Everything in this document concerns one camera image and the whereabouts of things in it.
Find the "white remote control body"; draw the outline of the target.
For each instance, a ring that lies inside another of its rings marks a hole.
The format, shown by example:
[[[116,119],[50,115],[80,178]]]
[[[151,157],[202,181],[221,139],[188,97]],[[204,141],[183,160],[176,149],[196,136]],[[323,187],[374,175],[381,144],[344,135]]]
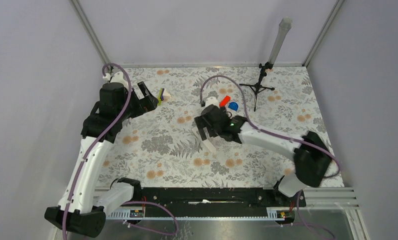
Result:
[[[192,132],[196,136],[196,138],[199,140],[200,144],[202,146],[204,146],[209,152],[214,153],[216,151],[215,146],[208,139],[202,140],[197,127],[194,127],[192,129]]]

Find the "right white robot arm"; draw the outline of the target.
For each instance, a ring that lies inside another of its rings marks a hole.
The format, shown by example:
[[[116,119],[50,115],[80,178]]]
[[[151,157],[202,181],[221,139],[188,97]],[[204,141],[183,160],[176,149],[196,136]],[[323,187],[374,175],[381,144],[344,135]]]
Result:
[[[205,107],[194,121],[203,142],[220,137],[227,142],[258,146],[292,160],[295,171],[284,175],[274,186],[273,198],[280,206],[286,206],[305,188],[319,187],[332,161],[328,148],[313,131],[303,136],[283,135],[253,124],[246,116],[229,116],[224,107],[213,104]]]

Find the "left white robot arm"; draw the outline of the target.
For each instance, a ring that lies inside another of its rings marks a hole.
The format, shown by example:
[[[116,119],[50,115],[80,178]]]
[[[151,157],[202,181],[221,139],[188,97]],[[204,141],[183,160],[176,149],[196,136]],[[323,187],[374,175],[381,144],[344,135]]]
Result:
[[[60,230],[97,237],[106,217],[127,202],[134,206],[142,199],[140,181],[122,177],[104,195],[93,199],[100,169],[126,119],[157,108],[158,99],[144,82],[143,98],[121,82],[105,83],[97,101],[83,122],[79,156],[66,192],[56,206],[46,208],[44,218]]]

